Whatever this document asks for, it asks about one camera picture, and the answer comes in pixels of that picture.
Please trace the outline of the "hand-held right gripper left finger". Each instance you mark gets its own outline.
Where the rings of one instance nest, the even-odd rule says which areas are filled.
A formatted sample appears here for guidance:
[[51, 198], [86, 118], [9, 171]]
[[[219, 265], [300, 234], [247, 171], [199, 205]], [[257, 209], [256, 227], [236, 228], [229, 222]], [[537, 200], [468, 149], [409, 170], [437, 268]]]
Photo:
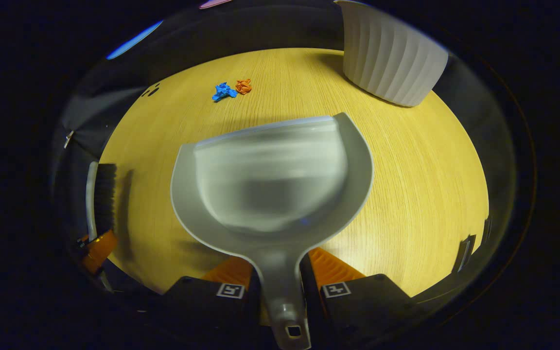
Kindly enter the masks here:
[[253, 266], [229, 257], [200, 278], [180, 277], [163, 295], [163, 324], [187, 343], [255, 343], [261, 290]]

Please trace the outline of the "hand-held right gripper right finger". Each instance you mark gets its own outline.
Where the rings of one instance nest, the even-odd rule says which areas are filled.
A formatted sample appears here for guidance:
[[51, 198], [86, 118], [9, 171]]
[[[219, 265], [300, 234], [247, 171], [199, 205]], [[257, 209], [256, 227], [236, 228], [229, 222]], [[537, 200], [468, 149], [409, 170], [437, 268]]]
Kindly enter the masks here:
[[300, 270], [314, 346], [384, 346], [414, 320], [412, 298], [382, 273], [366, 276], [320, 247]]

